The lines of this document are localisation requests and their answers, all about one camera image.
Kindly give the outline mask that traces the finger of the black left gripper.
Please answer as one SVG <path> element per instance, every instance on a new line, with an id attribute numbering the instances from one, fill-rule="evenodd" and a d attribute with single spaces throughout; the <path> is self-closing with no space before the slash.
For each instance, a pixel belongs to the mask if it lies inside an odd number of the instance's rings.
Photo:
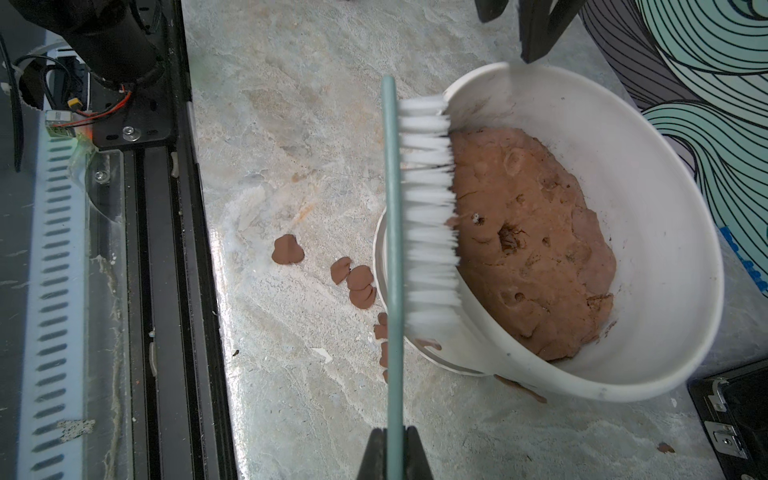
<path id="1" fill-rule="evenodd" d="M 545 57 L 585 3 L 586 0 L 520 0 L 522 60 L 533 63 Z"/>
<path id="2" fill-rule="evenodd" d="M 509 4 L 509 0 L 475 0 L 478 19 L 481 23 L 489 23 L 499 18 Z"/>

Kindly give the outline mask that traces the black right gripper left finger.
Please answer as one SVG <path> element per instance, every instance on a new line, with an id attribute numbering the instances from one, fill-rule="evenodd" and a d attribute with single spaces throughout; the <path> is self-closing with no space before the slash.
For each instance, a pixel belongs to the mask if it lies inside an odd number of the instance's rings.
<path id="1" fill-rule="evenodd" d="M 387 430 L 375 428 L 365 446 L 357 480 L 386 480 Z"/>

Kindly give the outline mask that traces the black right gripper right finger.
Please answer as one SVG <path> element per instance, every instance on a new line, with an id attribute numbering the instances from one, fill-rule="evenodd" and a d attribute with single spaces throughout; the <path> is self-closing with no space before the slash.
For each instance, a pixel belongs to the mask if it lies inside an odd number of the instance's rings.
<path id="1" fill-rule="evenodd" d="M 404 439 L 404 478 L 406 480 L 433 480 L 433 474 L 419 432 L 408 426 Z"/>

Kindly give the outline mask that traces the green scrub brush white bristles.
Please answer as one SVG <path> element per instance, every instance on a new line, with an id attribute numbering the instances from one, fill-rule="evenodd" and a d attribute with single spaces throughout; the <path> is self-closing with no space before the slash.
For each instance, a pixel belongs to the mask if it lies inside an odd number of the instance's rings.
<path id="1" fill-rule="evenodd" d="M 407 336 L 438 343 L 459 324 L 455 173 L 447 101 L 399 99 L 381 84 L 386 180 L 388 401 L 386 476 L 406 476 L 404 347 Z"/>

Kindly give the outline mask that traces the white ceramic pot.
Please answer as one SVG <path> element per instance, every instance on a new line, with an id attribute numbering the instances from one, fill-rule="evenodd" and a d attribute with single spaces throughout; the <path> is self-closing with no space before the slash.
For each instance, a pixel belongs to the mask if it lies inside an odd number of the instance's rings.
<path id="1" fill-rule="evenodd" d="M 454 131 L 516 128 L 578 181 L 614 253 L 613 308 L 597 339 L 545 361 L 511 337 L 459 278 L 458 326 L 429 347 L 437 361 L 530 388 L 608 402 L 646 400 L 684 383 L 716 337 L 724 274 L 716 229 L 686 167 L 659 132 L 603 86 L 546 65 L 494 63 L 440 94 Z M 386 209 L 374 282 L 387 310 Z"/>

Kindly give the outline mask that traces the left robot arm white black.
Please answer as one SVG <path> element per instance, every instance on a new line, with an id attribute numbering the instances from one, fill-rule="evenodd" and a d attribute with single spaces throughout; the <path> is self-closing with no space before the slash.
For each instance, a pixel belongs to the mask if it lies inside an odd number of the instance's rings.
<path id="1" fill-rule="evenodd" d="M 521 1 L 521 58 L 545 57 L 586 4 L 585 0 Z M 27 21 L 61 36 L 103 84 L 149 85 L 163 67 L 129 1 L 11 3 Z"/>

